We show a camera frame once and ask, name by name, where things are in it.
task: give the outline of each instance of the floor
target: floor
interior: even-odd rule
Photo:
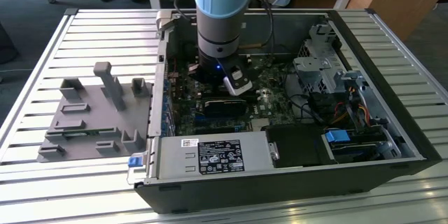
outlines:
[[[0,124],[17,101],[66,9],[150,7],[149,4],[138,4],[131,0],[115,0],[110,3],[103,3],[101,0],[58,0],[57,4],[49,4],[47,0],[0,0],[0,22],[21,52],[21,57],[14,62],[0,65],[0,77],[3,78]],[[406,43],[446,88],[448,88],[447,38],[448,4],[442,4],[430,13]]]

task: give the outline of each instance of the black cable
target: black cable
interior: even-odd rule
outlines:
[[[303,120],[303,110],[301,110],[301,117],[299,117],[299,123],[302,123],[302,120]]]
[[[179,6],[178,6],[178,3],[179,3],[179,0],[175,0],[175,8],[177,8],[177,11],[179,12],[179,14],[182,15],[182,17],[189,20],[191,22],[191,18],[187,17],[187,15],[182,12],[182,10],[179,9]]]
[[[270,40],[273,41],[273,50],[274,50],[274,45],[275,45],[275,36],[274,36],[274,15],[273,15],[273,10],[271,10],[271,5],[269,0],[262,0],[263,5],[265,5],[265,9],[267,11],[269,17],[270,17],[270,22],[271,22],[271,32],[270,32],[270,36],[269,39],[266,40],[266,42],[262,44],[262,47],[265,47]]]
[[[297,104],[297,102],[291,99],[293,97],[295,97],[297,95],[293,95],[289,99],[290,102],[294,106],[297,106],[301,110],[303,110],[305,112],[307,112],[307,114],[323,125],[329,125],[329,123],[325,121],[325,119],[318,115],[318,113],[315,113],[314,111],[307,110],[303,106],[301,106],[299,104]]]
[[[265,6],[266,6],[266,11],[269,12],[269,16],[270,16],[270,22],[271,22],[271,32],[270,32],[270,37],[269,40],[266,41],[266,43],[263,44],[263,46],[266,46],[269,44],[269,41],[271,40],[271,46],[273,46],[273,50],[274,50],[274,46],[275,46],[275,34],[274,34],[274,14],[273,14],[273,9],[271,9],[271,4],[269,0],[263,0],[265,1]]]

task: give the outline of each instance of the aluminum slotted table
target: aluminum slotted table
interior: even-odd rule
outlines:
[[[159,215],[134,192],[129,158],[38,163],[66,77],[101,84],[98,61],[122,83],[154,81],[157,10],[67,14],[0,129],[0,223],[415,223],[448,218],[448,94],[375,14],[339,11],[445,161],[369,193]],[[350,56],[349,62],[357,69]]]

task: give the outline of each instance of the warning label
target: warning label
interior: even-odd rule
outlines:
[[[233,173],[245,171],[241,140],[198,143],[201,173]]]

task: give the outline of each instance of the gray plastic peg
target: gray plastic peg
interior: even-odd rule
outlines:
[[[123,88],[119,79],[111,75],[113,65],[110,62],[98,62],[94,67],[94,74],[102,78],[106,91],[113,99],[118,111],[126,109],[127,105],[122,98]]]

